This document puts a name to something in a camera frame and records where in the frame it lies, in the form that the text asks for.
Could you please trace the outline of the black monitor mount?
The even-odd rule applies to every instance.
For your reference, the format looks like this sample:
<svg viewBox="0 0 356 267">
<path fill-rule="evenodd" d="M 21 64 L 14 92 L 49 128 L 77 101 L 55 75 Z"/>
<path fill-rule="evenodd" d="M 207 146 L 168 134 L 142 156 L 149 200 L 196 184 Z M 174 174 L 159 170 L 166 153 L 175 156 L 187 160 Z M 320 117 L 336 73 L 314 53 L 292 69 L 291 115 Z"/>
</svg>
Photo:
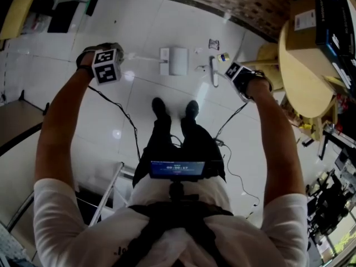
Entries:
<svg viewBox="0 0 356 267">
<path fill-rule="evenodd" d="M 172 202 L 179 201 L 198 201 L 198 194 L 185 195 L 184 186 L 180 181 L 173 181 L 169 188 L 170 200 Z"/>
</svg>

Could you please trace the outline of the black box with white lid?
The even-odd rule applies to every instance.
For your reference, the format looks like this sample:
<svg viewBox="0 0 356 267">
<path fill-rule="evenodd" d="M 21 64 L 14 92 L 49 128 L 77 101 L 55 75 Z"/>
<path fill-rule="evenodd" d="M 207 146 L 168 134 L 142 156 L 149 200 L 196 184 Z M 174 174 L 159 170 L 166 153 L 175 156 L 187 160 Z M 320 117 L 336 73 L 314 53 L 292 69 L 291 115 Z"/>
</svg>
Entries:
<svg viewBox="0 0 356 267">
<path fill-rule="evenodd" d="M 340 42 L 340 57 L 348 71 L 353 87 L 356 87 L 356 9 L 351 0 L 335 0 L 338 17 L 337 30 Z"/>
</svg>

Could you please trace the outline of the black chest harness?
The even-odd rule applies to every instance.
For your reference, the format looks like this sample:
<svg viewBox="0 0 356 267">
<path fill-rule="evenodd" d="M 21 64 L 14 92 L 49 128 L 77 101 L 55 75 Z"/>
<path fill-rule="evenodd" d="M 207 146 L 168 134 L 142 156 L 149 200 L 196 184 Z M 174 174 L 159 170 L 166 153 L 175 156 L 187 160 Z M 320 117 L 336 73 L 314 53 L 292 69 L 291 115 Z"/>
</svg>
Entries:
<svg viewBox="0 0 356 267">
<path fill-rule="evenodd" d="M 127 251 L 112 267 L 136 267 L 166 231 L 176 228 L 185 229 L 212 256 L 218 267 L 231 267 L 215 244 L 214 232 L 204 221 L 206 217 L 214 215 L 232 216 L 231 212 L 199 201 L 157 202 L 147 206 L 133 205 L 130 209 L 147 216 L 149 223 L 137 238 L 131 240 Z"/>
</svg>

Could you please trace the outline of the person's left black shoe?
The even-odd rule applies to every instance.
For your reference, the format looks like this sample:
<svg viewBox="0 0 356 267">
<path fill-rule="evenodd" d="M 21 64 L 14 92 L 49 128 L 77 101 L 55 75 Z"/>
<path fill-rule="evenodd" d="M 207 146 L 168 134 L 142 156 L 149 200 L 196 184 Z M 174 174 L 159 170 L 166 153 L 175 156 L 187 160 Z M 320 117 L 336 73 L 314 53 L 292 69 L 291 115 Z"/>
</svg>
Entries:
<svg viewBox="0 0 356 267">
<path fill-rule="evenodd" d="M 164 118 L 168 115 L 167 111 L 166 111 L 165 103 L 163 102 L 163 100 L 161 98 L 155 97 L 152 100 L 151 106 L 152 106 L 152 110 L 153 110 L 154 114 L 156 115 L 157 119 Z"/>
</svg>

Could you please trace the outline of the light wooden side table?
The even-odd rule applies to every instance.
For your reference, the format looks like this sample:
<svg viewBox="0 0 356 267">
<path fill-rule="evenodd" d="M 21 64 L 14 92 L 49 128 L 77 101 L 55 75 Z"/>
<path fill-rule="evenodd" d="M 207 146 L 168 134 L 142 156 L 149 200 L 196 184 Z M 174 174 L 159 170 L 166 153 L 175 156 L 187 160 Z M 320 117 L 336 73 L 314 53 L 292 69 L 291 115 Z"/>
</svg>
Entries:
<svg viewBox="0 0 356 267">
<path fill-rule="evenodd" d="M 13 0 L 0 31 L 0 40 L 17 38 L 34 0 Z"/>
</svg>

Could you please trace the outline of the person's black shoe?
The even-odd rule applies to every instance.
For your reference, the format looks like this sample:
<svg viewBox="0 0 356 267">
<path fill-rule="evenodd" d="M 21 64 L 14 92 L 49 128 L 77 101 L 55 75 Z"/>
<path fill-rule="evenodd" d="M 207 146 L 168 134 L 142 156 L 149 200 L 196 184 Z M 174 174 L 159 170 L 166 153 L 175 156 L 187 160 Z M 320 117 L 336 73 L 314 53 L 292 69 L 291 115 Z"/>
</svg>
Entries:
<svg viewBox="0 0 356 267">
<path fill-rule="evenodd" d="M 163 102 L 163 100 L 161 98 L 155 97 L 152 100 L 151 106 L 152 106 L 152 110 L 153 110 L 154 114 L 156 115 L 157 119 L 164 118 L 168 115 L 167 111 L 166 111 L 165 103 Z"/>
<path fill-rule="evenodd" d="M 199 114 L 199 104 L 195 100 L 191 100 L 185 109 L 185 117 L 189 119 L 196 119 Z"/>
</svg>

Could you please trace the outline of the black tripod stand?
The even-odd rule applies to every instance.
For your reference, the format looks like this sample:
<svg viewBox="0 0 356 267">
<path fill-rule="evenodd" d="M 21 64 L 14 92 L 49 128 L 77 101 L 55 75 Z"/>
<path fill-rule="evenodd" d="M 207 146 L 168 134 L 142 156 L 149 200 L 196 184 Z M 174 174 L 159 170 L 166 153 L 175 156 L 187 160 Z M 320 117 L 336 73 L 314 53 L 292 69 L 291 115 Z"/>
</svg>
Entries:
<svg viewBox="0 0 356 267">
<path fill-rule="evenodd" d="M 323 182 L 316 180 L 319 188 L 315 192 L 312 192 L 309 185 L 306 187 L 307 195 L 311 198 L 308 202 L 308 230 L 311 236 L 332 233 L 349 213 L 347 202 L 356 196 L 356 147 L 350 147 L 335 136 L 325 134 L 320 159 L 324 157 L 329 142 L 340 148 L 335 165 L 354 191 L 347 191 L 341 182 L 342 176 L 337 176 L 334 169 L 327 172 Z"/>
</svg>

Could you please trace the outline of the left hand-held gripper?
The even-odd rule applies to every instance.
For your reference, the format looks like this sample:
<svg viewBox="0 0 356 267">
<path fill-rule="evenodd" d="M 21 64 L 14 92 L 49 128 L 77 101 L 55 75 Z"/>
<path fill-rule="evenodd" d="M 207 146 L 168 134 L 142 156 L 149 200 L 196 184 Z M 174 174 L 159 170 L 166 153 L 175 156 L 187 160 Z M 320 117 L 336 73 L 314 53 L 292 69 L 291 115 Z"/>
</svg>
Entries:
<svg viewBox="0 0 356 267">
<path fill-rule="evenodd" d="M 121 79 L 120 65 L 124 61 L 124 51 L 118 43 L 90 46 L 82 53 L 94 53 L 90 71 L 98 85 L 118 82 Z"/>
</svg>

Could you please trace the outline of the round wooden table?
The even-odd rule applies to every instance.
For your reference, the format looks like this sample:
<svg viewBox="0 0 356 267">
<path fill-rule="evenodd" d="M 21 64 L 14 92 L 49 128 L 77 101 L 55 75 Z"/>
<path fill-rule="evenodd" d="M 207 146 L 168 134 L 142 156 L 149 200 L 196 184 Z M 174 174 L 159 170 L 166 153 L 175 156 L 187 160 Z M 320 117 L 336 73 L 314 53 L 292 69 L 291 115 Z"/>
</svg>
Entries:
<svg viewBox="0 0 356 267">
<path fill-rule="evenodd" d="M 327 109 L 334 91 L 286 50 L 288 30 L 289 22 L 285 22 L 278 42 L 279 69 L 286 96 L 302 116 L 318 117 Z"/>
</svg>

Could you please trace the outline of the person's right forearm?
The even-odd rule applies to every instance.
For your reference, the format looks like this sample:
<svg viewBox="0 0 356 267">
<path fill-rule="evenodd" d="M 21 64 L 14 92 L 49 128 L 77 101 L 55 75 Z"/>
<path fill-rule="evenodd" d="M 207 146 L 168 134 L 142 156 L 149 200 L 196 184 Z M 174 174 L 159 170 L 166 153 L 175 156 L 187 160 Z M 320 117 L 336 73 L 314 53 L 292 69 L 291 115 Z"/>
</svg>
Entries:
<svg viewBox="0 0 356 267">
<path fill-rule="evenodd" d="M 273 98 L 269 82 L 262 78 L 249 81 L 246 94 L 254 100 L 261 123 L 267 165 L 264 205 L 284 195 L 304 195 L 295 135 L 289 120 Z"/>
</svg>

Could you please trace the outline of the black square floor plate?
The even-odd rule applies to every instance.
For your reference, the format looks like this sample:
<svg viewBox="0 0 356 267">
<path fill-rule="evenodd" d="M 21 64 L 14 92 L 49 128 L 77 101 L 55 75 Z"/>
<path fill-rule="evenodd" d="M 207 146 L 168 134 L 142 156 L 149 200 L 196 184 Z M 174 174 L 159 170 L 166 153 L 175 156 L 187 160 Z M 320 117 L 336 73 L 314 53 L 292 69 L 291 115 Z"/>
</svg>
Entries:
<svg viewBox="0 0 356 267">
<path fill-rule="evenodd" d="M 79 2 L 73 0 L 59 2 L 53 11 L 47 32 L 67 33 L 78 5 Z"/>
</svg>

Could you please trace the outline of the large cardboard box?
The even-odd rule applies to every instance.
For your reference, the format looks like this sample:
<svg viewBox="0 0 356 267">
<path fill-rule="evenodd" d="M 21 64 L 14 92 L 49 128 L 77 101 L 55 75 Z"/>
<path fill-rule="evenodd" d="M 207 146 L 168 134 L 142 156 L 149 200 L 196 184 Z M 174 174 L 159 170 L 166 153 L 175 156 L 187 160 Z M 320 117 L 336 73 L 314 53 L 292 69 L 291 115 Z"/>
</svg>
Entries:
<svg viewBox="0 0 356 267">
<path fill-rule="evenodd" d="M 290 6 L 286 49 L 304 50 L 316 47 L 317 17 L 315 0 L 297 0 Z"/>
</svg>

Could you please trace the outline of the small tan box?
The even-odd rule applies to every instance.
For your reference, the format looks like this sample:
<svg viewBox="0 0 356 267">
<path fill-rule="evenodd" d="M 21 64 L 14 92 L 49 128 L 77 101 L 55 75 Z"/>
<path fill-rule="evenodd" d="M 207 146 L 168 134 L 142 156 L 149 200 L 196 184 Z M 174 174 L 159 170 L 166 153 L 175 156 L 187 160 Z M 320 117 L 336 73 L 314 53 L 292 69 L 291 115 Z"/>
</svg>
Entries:
<svg viewBox="0 0 356 267">
<path fill-rule="evenodd" d="M 339 87 L 347 88 L 346 85 L 344 84 L 344 82 L 342 80 L 340 80 L 339 78 L 336 78 L 336 77 L 333 77 L 333 76 L 324 76 L 324 79 L 327 82 L 332 83 L 334 85 L 337 85 Z"/>
</svg>

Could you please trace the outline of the black device green edge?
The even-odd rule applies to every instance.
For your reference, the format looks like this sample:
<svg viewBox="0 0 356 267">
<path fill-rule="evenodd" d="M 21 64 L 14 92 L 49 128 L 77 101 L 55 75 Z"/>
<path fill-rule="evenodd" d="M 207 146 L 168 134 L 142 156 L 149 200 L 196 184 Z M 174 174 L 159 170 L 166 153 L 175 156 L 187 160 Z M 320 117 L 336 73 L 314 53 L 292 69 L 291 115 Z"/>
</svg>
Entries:
<svg viewBox="0 0 356 267">
<path fill-rule="evenodd" d="M 98 2 L 98 0 L 89 0 L 89 2 L 87 4 L 86 12 L 85 12 L 86 15 L 88 15 L 88 16 L 93 15 L 93 12 L 95 10 L 97 2 Z"/>
</svg>

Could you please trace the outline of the person's left forearm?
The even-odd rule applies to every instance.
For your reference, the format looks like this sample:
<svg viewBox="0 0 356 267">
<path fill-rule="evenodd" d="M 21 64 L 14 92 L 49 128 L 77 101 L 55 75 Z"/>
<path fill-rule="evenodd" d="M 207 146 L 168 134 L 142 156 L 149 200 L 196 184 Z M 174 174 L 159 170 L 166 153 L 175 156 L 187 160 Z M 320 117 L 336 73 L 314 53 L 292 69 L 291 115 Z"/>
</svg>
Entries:
<svg viewBox="0 0 356 267">
<path fill-rule="evenodd" d="M 84 94 L 92 80 L 78 69 L 53 99 L 38 139 L 35 180 L 56 179 L 74 187 L 71 143 Z"/>
</svg>

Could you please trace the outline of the black chest monitor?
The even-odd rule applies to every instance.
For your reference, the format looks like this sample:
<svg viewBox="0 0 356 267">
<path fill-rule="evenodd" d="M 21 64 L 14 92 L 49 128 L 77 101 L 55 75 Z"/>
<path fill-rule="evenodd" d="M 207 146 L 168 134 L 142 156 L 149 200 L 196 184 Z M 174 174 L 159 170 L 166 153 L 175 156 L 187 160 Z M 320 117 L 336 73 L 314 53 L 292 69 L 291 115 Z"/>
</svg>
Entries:
<svg viewBox="0 0 356 267">
<path fill-rule="evenodd" d="M 207 175 L 205 162 L 151 161 L 150 178 L 170 181 L 197 181 Z"/>
</svg>

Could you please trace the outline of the black cardboard box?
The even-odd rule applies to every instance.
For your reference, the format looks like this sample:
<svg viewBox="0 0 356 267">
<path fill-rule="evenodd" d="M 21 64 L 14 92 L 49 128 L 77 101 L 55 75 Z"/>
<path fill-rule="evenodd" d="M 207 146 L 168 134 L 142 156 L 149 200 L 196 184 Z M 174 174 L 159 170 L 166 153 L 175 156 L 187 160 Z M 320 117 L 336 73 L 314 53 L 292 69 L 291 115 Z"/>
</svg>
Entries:
<svg viewBox="0 0 356 267">
<path fill-rule="evenodd" d="M 318 46 L 330 46 L 340 51 L 341 38 L 340 6 L 337 0 L 315 0 L 317 33 L 315 43 Z"/>
</svg>

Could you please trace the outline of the person's white t-shirt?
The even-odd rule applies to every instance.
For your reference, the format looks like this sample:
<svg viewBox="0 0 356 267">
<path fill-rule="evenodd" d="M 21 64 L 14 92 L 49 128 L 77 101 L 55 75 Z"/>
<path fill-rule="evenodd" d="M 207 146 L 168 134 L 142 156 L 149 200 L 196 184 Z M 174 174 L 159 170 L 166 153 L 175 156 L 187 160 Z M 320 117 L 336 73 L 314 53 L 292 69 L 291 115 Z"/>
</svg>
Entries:
<svg viewBox="0 0 356 267">
<path fill-rule="evenodd" d="M 267 204 L 260 228 L 229 214 L 207 217 L 205 223 L 231 267 L 305 267 L 306 216 L 306 197 L 289 194 Z M 87 227 L 70 186 L 56 179 L 42 179 L 34 185 L 33 226 L 44 267 L 112 267 L 148 221 L 147 216 L 122 207 Z M 217 263 L 178 228 L 166 231 L 137 267 L 217 267 Z"/>
</svg>

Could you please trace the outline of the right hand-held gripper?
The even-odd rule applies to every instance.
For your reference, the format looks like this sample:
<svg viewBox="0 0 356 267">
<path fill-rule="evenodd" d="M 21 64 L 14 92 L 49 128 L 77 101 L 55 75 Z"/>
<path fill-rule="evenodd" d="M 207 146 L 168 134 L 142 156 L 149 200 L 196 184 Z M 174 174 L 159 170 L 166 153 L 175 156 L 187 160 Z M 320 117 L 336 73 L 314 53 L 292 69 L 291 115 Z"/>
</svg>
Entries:
<svg viewBox="0 0 356 267">
<path fill-rule="evenodd" d="M 250 101 L 250 98 L 246 95 L 246 88 L 252 76 L 253 71 L 251 69 L 236 62 L 232 62 L 225 72 L 225 77 L 230 81 L 233 89 L 245 103 Z"/>
</svg>

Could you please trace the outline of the person's right black shoe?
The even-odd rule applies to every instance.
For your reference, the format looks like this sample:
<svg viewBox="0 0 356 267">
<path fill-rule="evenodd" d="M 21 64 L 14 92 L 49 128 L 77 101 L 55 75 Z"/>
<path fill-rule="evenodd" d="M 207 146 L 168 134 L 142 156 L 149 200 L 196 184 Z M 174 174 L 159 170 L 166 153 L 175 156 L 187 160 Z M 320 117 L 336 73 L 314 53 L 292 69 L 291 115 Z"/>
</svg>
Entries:
<svg viewBox="0 0 356 267">
<path fill-rule="evenodd" d="M 185 117 L 189 119 L 196 119 L 199 114 L 199 104 L 195 100 L 191 100 L 185 109 Z"/>
</svg>

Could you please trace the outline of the clear plastic bag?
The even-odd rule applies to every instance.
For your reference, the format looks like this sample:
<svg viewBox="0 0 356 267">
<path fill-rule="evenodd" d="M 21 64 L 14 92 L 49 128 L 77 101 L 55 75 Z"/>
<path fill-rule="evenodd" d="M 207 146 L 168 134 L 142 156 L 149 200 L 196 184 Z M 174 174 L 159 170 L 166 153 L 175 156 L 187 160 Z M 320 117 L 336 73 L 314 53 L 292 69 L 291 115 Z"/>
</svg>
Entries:
<svg viewBox="0 0 356 267">
<path fill-rule="evenodd" d="M 34 34 L 43 32 L 50 24 L 52 17 L 30 12 L 23 24 L 21 34 Z"/>
</svg>

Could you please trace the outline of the white long-handled broom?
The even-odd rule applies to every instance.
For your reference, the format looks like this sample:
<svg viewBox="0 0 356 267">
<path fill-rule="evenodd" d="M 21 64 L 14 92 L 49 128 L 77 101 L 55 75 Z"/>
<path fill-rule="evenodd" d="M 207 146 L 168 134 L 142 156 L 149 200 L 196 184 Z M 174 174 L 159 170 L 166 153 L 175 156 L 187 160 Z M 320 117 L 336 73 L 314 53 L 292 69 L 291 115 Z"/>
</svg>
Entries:
<svg viewBox="0 0 356 267">
<path fill-rule="evenodd" d="M 210 72 L 212 78 L 212 84 L 215 88 L 219 86 L 219 77 L 233 80 L 238 74 L 239 67 L 233 63 L 232 66 L 224 73 L 219 73 L 217 68 L 217 59 L 213 56 L 210 57 Z"/>
</svg>

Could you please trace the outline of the red snack packet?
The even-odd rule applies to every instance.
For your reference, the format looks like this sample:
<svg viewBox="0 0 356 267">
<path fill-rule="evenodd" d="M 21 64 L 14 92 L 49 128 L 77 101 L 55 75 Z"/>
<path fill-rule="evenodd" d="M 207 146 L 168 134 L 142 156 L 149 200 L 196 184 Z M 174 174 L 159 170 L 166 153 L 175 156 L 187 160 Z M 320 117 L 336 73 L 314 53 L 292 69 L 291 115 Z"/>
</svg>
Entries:
<svg viewBox="0 0 356 267">
<path fill-rule="evenodd" d="M 338 114 L 341 115 L 345 111 L 348 110 L 349 97 L 346 95 L 337 93 L 336 100 L 337 100 L 337 106 L 338 106 Z"/>
</svg>

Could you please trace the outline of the beige partition panel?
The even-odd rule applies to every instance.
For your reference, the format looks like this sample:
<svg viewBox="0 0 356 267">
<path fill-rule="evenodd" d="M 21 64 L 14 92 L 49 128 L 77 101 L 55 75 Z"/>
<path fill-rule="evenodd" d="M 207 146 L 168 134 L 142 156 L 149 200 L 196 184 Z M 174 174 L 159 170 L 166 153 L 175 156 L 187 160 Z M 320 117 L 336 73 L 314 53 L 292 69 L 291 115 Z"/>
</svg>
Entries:
<svg viewBox="0 0 356 267">
<path fill-rule="evenodd" d="M 0 106 L 0 157 L 42 128 L 43 119 L 50 107 L 35 106 L 21 92 L 19 99 Z"/>
</svg>

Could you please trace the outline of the person's black trousers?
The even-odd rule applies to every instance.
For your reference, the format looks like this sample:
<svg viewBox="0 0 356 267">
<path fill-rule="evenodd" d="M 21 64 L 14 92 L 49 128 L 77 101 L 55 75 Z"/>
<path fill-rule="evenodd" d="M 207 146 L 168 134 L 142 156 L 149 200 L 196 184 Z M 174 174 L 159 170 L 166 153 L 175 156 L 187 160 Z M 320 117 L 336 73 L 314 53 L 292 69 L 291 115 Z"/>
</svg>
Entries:
<svg viewBox="0 0 356 267">
<path fill-rule="evenodd" d="M 133 186 L 150 172 L 151 161 L 204 161 L 210 165 L 204 173 L 207 177 L 220 176 L 225 179 L 221 152 L 211 135 L 192 118 L 181 119 L 184 141 L 180 148 L 171 140 L 171 117 L 160 116 L 141 156 L 133 177 Z"/>
</svg>

